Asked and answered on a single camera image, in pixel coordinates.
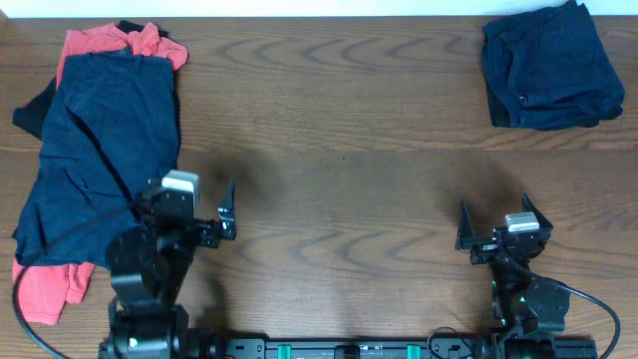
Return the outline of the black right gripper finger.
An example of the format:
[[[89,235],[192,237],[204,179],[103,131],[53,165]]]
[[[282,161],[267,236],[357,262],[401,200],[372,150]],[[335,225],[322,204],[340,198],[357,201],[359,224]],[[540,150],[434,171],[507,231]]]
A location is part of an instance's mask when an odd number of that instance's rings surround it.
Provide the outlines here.
[[[522,209],[525,212],[532,212],[538,221],[539,230],[547,233],[553,231],[552,223],[536,208],[529,196],[524,192],[521,196]]]
[[[455,243],[456,250],[470,250],[479,242],[467,203],[461,201],[461,218]]]

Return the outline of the navy blue shorts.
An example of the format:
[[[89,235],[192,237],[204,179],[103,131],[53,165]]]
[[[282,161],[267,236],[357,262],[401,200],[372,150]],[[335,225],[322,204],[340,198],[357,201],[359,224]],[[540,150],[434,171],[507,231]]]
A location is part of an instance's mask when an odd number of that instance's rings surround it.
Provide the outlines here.
[[[585,5],[505,16],[482,32],[485,83],[512,129],[592,128],[622,114],[624,87]]]

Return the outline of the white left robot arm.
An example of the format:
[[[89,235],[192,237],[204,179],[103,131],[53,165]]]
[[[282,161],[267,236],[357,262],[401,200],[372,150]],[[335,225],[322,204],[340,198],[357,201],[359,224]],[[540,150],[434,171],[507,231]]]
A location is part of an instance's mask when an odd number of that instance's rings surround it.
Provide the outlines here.
[[[236,239],[234,195],[230,182],[218,219],[210,220],[194,216],[193,191],[159,180],[135,197],[133,210],[143,223],[119,233],[106,252],[116,297],[109,305],[110,332],[99,346],[100,359],[225,356],[223,339],[190,328],[176,300],[196,250]]]

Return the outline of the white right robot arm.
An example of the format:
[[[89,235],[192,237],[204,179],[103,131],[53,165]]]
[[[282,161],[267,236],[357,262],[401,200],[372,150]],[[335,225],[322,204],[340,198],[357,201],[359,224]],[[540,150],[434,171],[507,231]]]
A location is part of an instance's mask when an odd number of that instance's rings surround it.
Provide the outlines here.
[[[570,294],[529,269],[553,225],[527,195],[521,203],[522,211],[506,215],[490,236],[475,234],[469,208],[461,203],[455,249],[466,250],[472,265],[489,267],[492,312],[501,323],[475,346],[478,358],[555,358],[554,335],[565,329]]]

